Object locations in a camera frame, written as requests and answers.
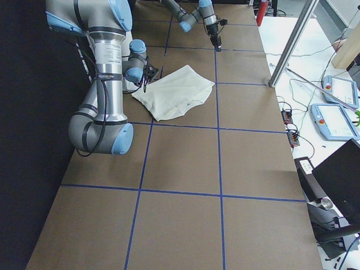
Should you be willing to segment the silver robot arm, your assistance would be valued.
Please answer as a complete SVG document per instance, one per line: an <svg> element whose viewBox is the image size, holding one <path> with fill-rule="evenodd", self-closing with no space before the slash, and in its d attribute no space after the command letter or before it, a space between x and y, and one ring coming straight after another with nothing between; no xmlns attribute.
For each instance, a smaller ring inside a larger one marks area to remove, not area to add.
<svg viewBox="0 0 360 270"><path fill-rule="evenodd" d="M215 14L212 1L199 1L197 7L193 6L194 10L191 13L188 13L174 0L159 2L172 13L185 33L192 30L196 24L202 23L215 51L220 52L222 50L220 32L228 24L228 20L221 19Z"/></svg>
<svg viewBox="0 0 360 270"><path fill-rule="evenodd" d="M73 146L82 157L126 154L134 129L123 112L123 92L128 82L145 89L158 72L144 41L131 36L128 1L46 1L46 15L52 30L92 41L95 76L69 123Z"/></svg>

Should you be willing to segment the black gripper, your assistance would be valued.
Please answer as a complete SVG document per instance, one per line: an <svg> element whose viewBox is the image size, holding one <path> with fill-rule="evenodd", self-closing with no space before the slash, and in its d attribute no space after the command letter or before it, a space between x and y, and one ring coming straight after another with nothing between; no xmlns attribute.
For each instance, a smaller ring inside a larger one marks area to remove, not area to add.
<svg viewBox="0 0 360 270"><path fill-rule="evenodd" d="M159 72L158 68L152 65L147 65L145 68L145 81L146 82L153 81L153 79L157 76L158 72Z"/></svg>
<svg viewBox="0 0 360 270"><path fill-rule="evenodd" d="M222 50L222 40L219 35L219 23L205 25L206 33L210 37L210 41L216 51Z"/></svg>

